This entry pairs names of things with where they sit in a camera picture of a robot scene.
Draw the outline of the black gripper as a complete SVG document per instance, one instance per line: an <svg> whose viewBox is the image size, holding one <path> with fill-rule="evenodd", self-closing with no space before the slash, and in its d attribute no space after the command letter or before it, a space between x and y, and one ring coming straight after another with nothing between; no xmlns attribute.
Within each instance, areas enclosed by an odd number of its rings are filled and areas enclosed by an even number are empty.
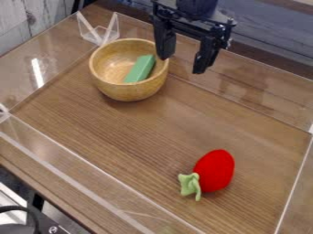
<svg viewBox="0 0 313 234"><path fill-rule="evenodd" d="M201 41L193 74L202 74L214 64L224 39L232 36L236 21L218 9L220 0L152 0L154 40L158 57L176 53L177 34Z"/></svg>

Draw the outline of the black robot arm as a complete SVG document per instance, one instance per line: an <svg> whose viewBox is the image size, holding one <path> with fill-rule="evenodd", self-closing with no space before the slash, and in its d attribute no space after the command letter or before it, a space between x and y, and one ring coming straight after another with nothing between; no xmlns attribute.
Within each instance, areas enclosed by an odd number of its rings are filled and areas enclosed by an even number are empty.
<svg viewBox="0 0 313 234"><path fill-rule="evenodd" d="M201 41L196 52L193 74L213 66L220 51L232 43L237 22L218 9L220 0L152 0L152 23L157 54L169 59L177 51L177 34Z"/></svg>

